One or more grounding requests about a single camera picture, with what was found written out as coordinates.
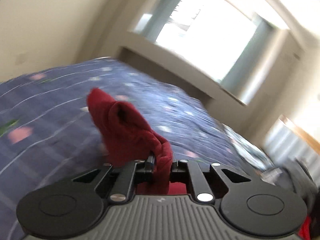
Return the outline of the red knit sweater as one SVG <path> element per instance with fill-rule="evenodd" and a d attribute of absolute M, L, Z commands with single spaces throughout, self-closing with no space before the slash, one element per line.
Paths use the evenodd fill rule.
<path fill-rule="evenodd" d="M 145 160 L 151 154 L 155 156 L 153 181 L 140 183 L 138 194 L 186 194 L 183 183 L 169 181 L 173 163 L 170 142 L 150 127 L 133 104 L 117 101 L 99 88 L 93 88 L 87 96 L 87 107 L 101 133 L 107 161 L 113 166 Z"/>

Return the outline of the blue plaid floral quilt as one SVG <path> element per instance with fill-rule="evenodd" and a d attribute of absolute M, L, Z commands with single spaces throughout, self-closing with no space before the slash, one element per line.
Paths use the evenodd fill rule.
<path fill-rule="evenodd" d="M 1 83 L 1 239 L 23 237 L 15 210 L 27 193 L 105 162 L 86 104 L 94 87 L 132 103 L 170 142 L 174 160 L 271 167 L 264 152 L 210 117 L 199 100 L 114 59 L 22 75 Z"/>

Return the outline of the right blue curtain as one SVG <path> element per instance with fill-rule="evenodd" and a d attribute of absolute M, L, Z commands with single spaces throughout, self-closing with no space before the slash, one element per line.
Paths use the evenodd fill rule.
<path fill-rule="evenodd" d="M 243 103 L 245 103 L 245 99 L 243 99 L 242 93 L 247 86 L 249 77 L 257 66 L 272 34 L 274 34 L 274 27 L 260 16 L 257 16 L 255 25 L 257 28 L 253 36 L 220 83 L 224 90 Z"/>

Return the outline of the blue curtain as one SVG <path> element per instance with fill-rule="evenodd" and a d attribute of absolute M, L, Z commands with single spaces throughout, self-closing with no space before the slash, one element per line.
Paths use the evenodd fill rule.
<path fill-rule="evenodd" d="M 260 16 L 257 16 L 255 25 L 257 28 L 253 36 L 220 83 L 224 90 L 243 103 L 245 103 L 245 99 L 243 99 L 242 93 L 247 86 L 249 77 L 257 66 L 272 34 L 274 34 L 274 27 Z"/>
<path fill-rule="evenodd" d="M 143 14 L 134 32 L 155 43 L 180 0 L 159 0 L 150 13 Z"/>

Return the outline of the beige window bench shelf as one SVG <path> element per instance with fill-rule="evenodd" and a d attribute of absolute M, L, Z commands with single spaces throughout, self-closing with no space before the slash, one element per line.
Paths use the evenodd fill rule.
<path fill-rule="evenodd" d="M 159 81 L 181 87 L 204 103 L 213 99 L 218 103 L 246 107 L 207 74 L 137 33 L 129 31 L 125 33 L 119 44 L 117 58 Z"/>

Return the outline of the bright window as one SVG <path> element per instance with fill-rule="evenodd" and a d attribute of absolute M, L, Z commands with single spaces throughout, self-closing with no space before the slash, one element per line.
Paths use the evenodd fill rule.
<path fill-rule="evenodd" d="M 215 82 L 221 82 L 259 23 L 225 0 L 180 0 L 156 38 Z"/>

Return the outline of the left blue curtain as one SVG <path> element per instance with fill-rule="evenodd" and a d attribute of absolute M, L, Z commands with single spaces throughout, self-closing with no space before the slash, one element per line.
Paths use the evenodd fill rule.
<path fill-rule="evenodd" d="M 134 32 L 155 43 L 180 0 L 159 0 L 150 13 L 143 14 Z"/>

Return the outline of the wooden door frame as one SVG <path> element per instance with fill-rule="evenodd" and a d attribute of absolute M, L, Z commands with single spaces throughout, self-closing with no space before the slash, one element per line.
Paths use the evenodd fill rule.
<path fill-rule="evenodd" d="M 302 128 L 295 125 L 286 116 L 281 115 L 279 120 L 295 135 L 299 136 L 304 142 L 306 142 L 317 154 L 320 154 L 320 144 L 315 138 L 304 131 Z"/>

